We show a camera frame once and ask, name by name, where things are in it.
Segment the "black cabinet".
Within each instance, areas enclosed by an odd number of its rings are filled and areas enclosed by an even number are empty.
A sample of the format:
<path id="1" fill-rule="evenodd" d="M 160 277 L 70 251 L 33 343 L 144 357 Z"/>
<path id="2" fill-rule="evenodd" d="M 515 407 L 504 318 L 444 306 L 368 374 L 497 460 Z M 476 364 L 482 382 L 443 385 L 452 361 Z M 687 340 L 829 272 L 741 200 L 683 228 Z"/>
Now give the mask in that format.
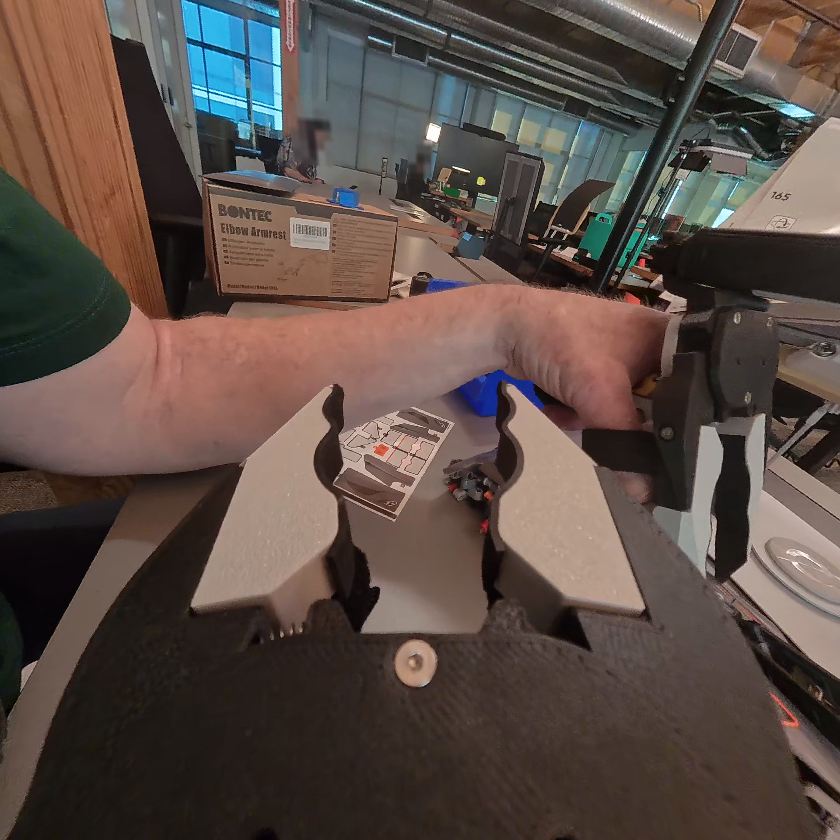
<path id="1" fill-rule="evenodd" d="M 506 153 L 486 251 L 489 259 L 499 257 L 506 246 L 518 249 L 518 256 L 527 247 L 543 175 L 543 158 L 520 151 Z"/>

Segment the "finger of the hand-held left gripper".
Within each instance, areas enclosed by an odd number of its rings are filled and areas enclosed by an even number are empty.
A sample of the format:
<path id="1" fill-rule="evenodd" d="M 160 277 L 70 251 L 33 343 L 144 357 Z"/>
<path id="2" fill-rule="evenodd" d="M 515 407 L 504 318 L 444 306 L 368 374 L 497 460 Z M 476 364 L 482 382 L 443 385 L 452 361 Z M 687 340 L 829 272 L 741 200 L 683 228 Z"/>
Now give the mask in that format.
<path id="1" fill-rule="evenodd" d="M 731 579 L 749 558 L 766 466 L 767 416 L 732 418 L 720 425 L 721 471 L 714 496 L 715 580 Z"/>
<path id="2" fill-rule="evenodd" d="M 654 508 L 654 520 L 701 575 L 707 574 L 707 555 L 713 532 L 712 504 L 721 472 L 721 441 L 713 426 L 700 428 L 694 489 L 689 508 Z"/>

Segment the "blue plastic bin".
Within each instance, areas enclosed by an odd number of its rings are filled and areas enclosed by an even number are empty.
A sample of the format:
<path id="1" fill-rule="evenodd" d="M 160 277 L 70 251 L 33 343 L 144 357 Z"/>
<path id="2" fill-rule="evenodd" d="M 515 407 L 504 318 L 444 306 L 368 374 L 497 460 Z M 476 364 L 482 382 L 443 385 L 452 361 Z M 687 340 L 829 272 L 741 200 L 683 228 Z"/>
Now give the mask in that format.
<path id="1" fill-rule="evenodd" d="M 531 381 L 519 380 L 504 371 L 493 371 L 480 375 L 461 385 L 457 391 L 471 410 L 480 417 L 496 417 L 498 410 L 498 386 L 502 382 L 515 385 L 519 391 L 537 408 L 543 408 L 543 402 L 536 393 Z"/>

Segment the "brown cardboard box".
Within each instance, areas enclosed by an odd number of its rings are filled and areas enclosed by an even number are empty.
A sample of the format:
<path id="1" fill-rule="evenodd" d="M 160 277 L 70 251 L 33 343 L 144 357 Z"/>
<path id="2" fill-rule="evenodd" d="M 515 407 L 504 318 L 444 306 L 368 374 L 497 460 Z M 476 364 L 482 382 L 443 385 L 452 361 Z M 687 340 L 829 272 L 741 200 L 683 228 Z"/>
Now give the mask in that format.
<path id="1" fill-rule="evenodd" d="M 263 195 L 202 179 L 206 271 L 239 298 L 348 303 L 390 296 L 398 217 L 378 207 L 342 211 L 327 197 Z"/>

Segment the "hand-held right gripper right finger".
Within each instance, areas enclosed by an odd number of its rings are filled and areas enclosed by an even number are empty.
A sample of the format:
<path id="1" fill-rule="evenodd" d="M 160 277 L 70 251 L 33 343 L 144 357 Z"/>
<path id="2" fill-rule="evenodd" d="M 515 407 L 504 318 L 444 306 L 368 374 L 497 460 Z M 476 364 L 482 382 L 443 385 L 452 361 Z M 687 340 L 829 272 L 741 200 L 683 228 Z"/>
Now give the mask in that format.
<path id="1" fill-rule="evenodd" d="M 492 586 L 528 618 L 568 609 L 638 618 L 645 603 L 595 464 L 519 389 L 498 387 Z"/>

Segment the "person's left hand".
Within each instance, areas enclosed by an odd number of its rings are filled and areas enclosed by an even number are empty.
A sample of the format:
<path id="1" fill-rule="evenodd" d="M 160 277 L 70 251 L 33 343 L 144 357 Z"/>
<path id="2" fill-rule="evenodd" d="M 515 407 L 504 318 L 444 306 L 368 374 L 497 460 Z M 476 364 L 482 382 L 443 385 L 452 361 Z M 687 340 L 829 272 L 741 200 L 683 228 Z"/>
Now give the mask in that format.
<path id="1" fill-rule="evenodd" d="M 506 372 L 556 400 L 548 415 L 563 428 L 641 428 L 634 387 L 659 373 L 671 317 L 557 290 L 514 291 Z"/>

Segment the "person's left forearm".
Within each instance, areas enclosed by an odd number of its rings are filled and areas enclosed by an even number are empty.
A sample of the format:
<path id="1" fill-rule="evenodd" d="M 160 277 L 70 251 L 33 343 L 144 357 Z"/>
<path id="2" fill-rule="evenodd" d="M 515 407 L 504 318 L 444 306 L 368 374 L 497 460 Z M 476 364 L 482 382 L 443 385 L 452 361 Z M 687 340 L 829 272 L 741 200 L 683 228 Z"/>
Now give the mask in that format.
<path id="1" fill-rule="evenodd" d="M 325 386 L 360 420 L 504 368 L 523 302 L 494 286 L 297 317 L 133 310 L 88 360 L 2 388 L 2 461 L 70 476 L 237 463 Z"/>

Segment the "grey and black lego car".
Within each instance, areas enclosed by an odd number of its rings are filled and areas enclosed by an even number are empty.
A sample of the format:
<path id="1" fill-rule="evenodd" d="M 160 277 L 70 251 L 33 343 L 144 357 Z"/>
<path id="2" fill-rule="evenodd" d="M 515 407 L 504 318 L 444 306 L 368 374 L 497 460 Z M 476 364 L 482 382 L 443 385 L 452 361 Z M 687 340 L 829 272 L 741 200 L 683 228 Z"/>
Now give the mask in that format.
<path id="1" fill-rule="evenodd" d="M 504 479 L 497 467 L 498 447 L 468 458 L 454 459 L 443 470 L 449 494 L 480 515 L 479 533 L 490 529 L 490 507 Z"/>

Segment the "large dark screen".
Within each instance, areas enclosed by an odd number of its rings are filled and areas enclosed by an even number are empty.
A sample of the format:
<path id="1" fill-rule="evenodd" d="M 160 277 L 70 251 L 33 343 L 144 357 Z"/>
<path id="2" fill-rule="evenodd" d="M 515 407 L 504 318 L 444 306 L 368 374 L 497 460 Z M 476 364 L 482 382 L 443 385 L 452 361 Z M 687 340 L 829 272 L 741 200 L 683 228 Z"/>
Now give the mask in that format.
<path id="1" fill-rule="evenodd" d="M 464 188 L 472 196 L 497 196 L 508 152 L 516 153 L 516 143 L 498 140 L 444 123 L 437 140 L 433 178 L 451 170 L 448 183 Z"/>

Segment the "green shirt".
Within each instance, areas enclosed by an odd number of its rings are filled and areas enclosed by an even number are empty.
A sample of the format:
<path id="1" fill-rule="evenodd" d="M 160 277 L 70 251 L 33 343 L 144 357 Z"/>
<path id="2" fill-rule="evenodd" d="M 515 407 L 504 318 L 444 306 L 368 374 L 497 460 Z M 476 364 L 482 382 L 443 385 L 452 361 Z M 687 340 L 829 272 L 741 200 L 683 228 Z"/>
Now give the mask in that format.
<path id="1" fill-rule="evenodd" d="M 1 386 L 92 357 L 130 313 L 128 294 L 100 258 L 1 171 Z"/>

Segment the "lego sticker sheet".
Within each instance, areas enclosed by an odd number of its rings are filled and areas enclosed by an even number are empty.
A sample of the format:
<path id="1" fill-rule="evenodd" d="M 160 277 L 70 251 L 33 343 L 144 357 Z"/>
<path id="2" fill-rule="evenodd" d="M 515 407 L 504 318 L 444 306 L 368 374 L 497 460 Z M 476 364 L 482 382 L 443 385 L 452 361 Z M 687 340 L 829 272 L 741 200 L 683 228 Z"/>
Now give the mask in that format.
<path id="1" fill-rule="evenodd" d="M 343 465 L 334 488 L 346 501 L 394 522 L 454 426 L 412 406 L 342 431 Z"/>

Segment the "white box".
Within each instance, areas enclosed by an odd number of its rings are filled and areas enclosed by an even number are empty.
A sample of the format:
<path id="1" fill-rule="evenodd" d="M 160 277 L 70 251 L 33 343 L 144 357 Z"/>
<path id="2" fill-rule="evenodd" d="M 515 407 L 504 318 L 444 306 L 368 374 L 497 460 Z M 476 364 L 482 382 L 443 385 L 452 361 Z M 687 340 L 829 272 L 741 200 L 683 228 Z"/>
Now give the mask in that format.
<path id="1" fill-rule="evenodd" d="M 825 121 L 720 228 L 838 235 L 839 119 Z"/>

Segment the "black stand pole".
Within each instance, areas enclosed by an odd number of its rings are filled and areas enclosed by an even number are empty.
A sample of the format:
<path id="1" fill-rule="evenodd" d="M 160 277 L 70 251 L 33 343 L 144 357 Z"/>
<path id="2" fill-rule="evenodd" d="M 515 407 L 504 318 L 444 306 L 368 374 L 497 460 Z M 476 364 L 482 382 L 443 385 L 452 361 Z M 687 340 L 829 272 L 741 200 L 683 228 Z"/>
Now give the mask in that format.
<path id="1" fill-rule="evenodd" d="M 613 272 L 635 229 L 637 220 L 655 188 L 659 173 L 666 165 L 686 121 L 695 108 L 721 44 L 741 5 L 741 1 L 716 1 L 709 12 L 682 74 L 683 80 L 675 99 L 666 109 L 665 116 L 647 150 L 602 255 L 593 270 L 591 286 L 595 292 L 603 294 L 608 290 Z"/>

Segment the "black and wooden chair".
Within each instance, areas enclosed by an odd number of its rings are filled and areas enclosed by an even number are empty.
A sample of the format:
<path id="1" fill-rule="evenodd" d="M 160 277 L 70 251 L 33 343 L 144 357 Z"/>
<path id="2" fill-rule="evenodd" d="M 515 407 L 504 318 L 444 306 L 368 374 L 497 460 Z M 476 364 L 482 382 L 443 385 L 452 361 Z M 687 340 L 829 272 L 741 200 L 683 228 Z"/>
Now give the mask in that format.
<path id="1" fill-rule="evenodd" d="M 552 253 L 562 247 L 567 237 L 582 225 L 598 196 L 611 191 L 614 185 L 614 182 L 587 180 L 563 199 L 539 238 L 539 243 L 543 246 L 540 270 L 549 261 Z"/>

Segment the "grey tray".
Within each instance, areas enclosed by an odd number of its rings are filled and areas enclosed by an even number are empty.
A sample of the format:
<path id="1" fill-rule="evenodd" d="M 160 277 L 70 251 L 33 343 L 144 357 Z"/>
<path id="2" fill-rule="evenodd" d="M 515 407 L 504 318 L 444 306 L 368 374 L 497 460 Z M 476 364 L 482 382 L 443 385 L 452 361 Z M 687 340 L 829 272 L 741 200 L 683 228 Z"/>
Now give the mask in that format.
<path id="1" fill-rule="evenodd" d="M 204 174 L 203 181 L 241 192 L 276 196 L 293 195 L 302 184 L 284 175 L 253 170 Z"/>

